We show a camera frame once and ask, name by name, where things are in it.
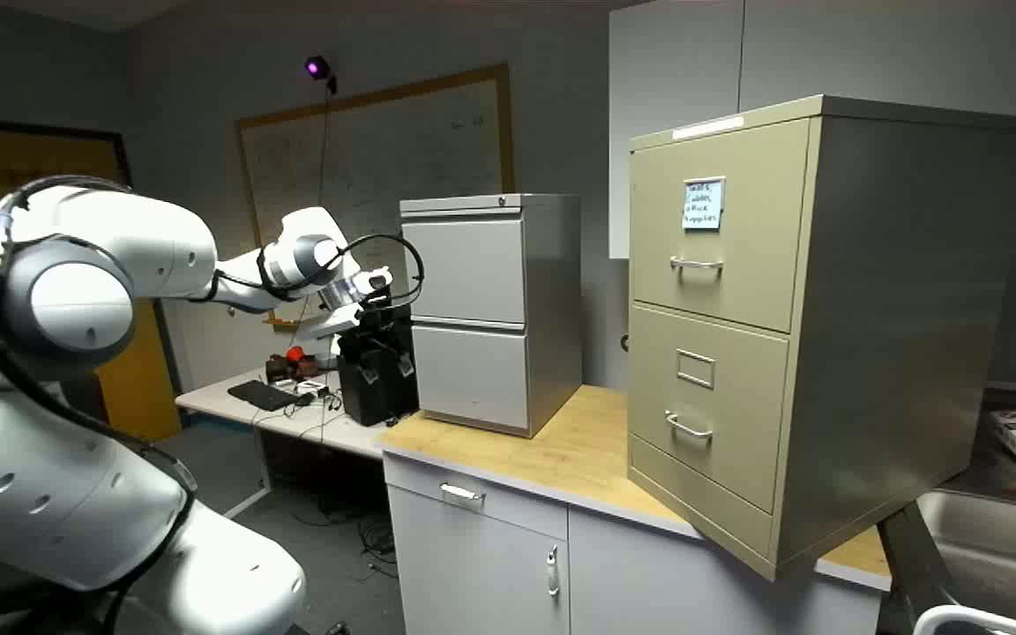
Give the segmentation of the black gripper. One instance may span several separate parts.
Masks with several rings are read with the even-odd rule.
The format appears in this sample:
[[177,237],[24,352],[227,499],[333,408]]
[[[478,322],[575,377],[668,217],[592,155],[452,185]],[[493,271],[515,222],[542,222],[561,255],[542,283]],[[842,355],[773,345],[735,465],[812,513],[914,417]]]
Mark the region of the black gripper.
[[371,297],[359,308],[359,323],[344,336],[347,352],[366,352],[366,350],[411,350],[411,308],[394,299],[393,292]]

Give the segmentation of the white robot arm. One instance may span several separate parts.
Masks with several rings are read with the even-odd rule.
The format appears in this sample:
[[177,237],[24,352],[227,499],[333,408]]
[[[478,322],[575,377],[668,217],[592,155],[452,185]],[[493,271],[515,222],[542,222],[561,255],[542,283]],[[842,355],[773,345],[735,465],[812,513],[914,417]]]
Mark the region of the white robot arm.
[[400,308],[324,208],[227,257],[204,217],[57,172],[0,196],[0,635],[294,635],[301,562],[208,509],[188,465],[110,418],[100,369],[145,299],[266,314],[315,299],[315,338]]

